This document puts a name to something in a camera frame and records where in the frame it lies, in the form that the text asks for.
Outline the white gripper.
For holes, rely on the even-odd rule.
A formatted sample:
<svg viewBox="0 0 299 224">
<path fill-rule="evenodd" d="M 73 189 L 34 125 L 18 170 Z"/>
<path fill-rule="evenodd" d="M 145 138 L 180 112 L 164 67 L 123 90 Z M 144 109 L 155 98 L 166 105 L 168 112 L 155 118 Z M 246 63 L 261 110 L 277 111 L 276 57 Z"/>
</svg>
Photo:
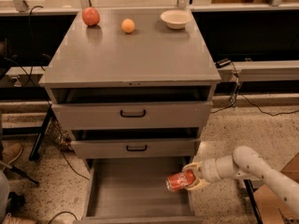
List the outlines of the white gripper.
<svg viewBox="0 0 299 224">
<path fill-rule="evenodd" d="M 189 163 L 182 168 L 182 171 L 192 171 L 196 177 L 204 178 L 196 179 L 193 184 L 186 188 L 186 190 L 202 189 L 208 186 L 209 183 L 221 181 L 221 176 L 218 173 L 215 159 L 203 161 L 202 164 L 200 162 Z"/>
</svg>

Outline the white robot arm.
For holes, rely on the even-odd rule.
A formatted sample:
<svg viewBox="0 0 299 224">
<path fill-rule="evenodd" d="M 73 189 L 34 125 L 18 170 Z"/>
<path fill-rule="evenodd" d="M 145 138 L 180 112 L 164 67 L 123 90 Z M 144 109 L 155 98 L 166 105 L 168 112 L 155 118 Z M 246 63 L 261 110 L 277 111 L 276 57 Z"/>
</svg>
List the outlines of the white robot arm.
<svg viewBox="0 0 299 224">
<path fill-rule="evenodd" d="M 245 179 L 255 176 L 299 215 L 299 184 L 273 169 L 251 147 L 240 146 L 229 156 L 189 163 L 182 171 L 192 171 L 195 176 L 195 181 L 188 186 L 189 190 L 200 189 L 225 178 Z"/>
</svg>

